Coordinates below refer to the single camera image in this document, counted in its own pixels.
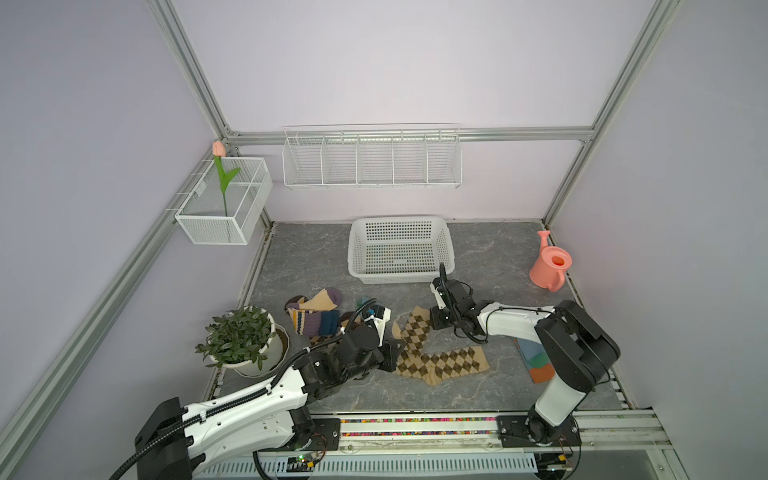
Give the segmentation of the tan argyle sock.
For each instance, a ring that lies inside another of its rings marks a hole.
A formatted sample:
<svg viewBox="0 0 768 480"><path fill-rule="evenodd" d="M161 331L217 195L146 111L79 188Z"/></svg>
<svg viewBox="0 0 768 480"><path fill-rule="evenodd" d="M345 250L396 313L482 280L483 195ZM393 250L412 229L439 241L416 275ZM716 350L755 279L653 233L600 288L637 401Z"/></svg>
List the tan argyle sock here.
<svg viewBox="0 0 768 480"><path fill-rule="evenodd" d="M392 335L404 343L404 352L415 356L423 353L429 332L431 331L430 312L422 307L415 307L401 327L397 321L392 324Z"/></svg>
<svg viewBox="0 0 768 480"><path fill-rule="evenodd" d="M447 380L483 373L489 368L483 348L474 346L439 354L404 351L397 360L395 373L434 387Z"/></svg>

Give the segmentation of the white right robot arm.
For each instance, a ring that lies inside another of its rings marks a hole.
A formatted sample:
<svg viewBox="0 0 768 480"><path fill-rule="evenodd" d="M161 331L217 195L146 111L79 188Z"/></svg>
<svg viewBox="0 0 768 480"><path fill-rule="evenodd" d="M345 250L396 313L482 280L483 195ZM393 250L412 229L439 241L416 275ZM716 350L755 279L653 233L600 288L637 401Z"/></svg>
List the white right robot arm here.
<svg viewBox="0 0 768 480"><path fill-rule="evenodd" d="M579 446L574 411L602 380L610 378L610 369L621 356L610 335L571 300L544 307L476 301L468 285L446 277L435 278L430 289L436 300L430 310L435 328L459 329L478 344L492 336L535 342L554 369L554 376L527 414L497 418L502 445L547 447L565 440Z"/></svg>

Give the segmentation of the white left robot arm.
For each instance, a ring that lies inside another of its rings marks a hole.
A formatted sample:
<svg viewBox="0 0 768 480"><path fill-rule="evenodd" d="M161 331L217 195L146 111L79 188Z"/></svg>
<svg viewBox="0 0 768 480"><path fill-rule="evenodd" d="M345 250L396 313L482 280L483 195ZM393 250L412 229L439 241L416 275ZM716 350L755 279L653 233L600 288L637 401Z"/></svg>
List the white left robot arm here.
<svg viewBox="0 0 768 480"><path fill-rule="evenodd" d="M374 326L358 326L303 348L273 376L232 394L187 406L167 399L111 476L120 479L134 469L140 479L191 479L239 455L302 447L315 433L309 404L372 370L394 371L404 348L403 340L384 338Z"/></svg>

